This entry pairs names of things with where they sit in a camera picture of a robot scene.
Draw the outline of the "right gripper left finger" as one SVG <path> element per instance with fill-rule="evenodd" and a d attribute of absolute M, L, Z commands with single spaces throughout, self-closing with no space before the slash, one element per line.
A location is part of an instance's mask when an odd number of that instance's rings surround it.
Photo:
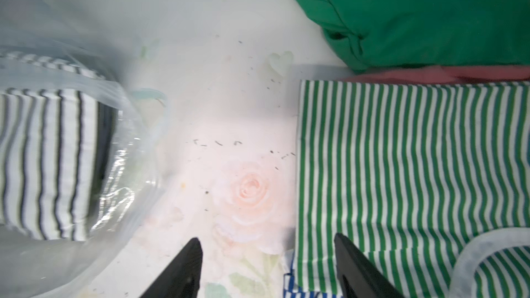
<path fill-rule="evenodd" d="M 200 289 L 203 250 L 192 238 L 147 288 L 141 298 L 196 298 Z"/>

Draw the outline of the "green white striped garment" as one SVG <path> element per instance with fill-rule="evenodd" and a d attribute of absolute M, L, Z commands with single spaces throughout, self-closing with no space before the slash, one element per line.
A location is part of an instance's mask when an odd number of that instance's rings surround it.
<path fill-rule="evenodd" d="M 406 297 L 446 297 L 465 246 L 529 226 L 529 84 L 303 81 L 293 270 L 342 295 L 347 236 Z"/>

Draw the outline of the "blue white striped garment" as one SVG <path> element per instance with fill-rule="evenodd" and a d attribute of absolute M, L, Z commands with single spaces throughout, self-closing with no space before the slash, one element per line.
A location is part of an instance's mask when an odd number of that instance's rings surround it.
<path fill-rule="evenodd" d="M 303 291 L 295 283 L 295 273 L 293 270 L 294 261 L 294 250 L 288 250 L 282 257 L 284 270 L 287 272 L 284 274 L 283 279 L 283 297 L 286 298 L 337 298 L 342 296 L 328 294 L 324 292 L 315 291 Z"/>

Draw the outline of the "black white striped garment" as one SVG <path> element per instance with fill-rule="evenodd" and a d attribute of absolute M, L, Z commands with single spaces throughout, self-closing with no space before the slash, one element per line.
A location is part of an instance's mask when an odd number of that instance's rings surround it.
<path fill-rule="evenodd" d="M 1 224 L 34 240 L 86 241 L 116 111 L 74 89 L 11 86 L 11 63 L 103 75 L 67 59 L 1 50 Z"/>

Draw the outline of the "red garment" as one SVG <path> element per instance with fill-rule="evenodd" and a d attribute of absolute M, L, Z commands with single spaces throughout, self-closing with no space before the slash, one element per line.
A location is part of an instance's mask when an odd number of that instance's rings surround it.
<path fill-rule="evenodd" d="M 370 84 L 479 84 L 528 81 L 529 67 L 507 66 L 427 66 L 366 73 L 343 82 Z"/>

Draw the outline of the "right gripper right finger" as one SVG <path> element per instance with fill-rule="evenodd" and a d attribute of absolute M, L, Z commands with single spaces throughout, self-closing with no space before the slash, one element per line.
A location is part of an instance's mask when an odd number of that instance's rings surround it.
<path fill-rule="evenodd" d="M 343 297 L 404 297 L 347 236 L 336 233 L 334 244 Z"/>

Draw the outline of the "clear plastic vacuum bag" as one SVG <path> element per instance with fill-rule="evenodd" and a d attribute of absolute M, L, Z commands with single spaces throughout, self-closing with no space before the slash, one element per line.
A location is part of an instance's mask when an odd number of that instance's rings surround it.
<path fill-rule="evenodd" d="M 159 193 L 155 141 L 104 58 L 43 0 L 1 0 L 1 296 L 73 297 Z"/>

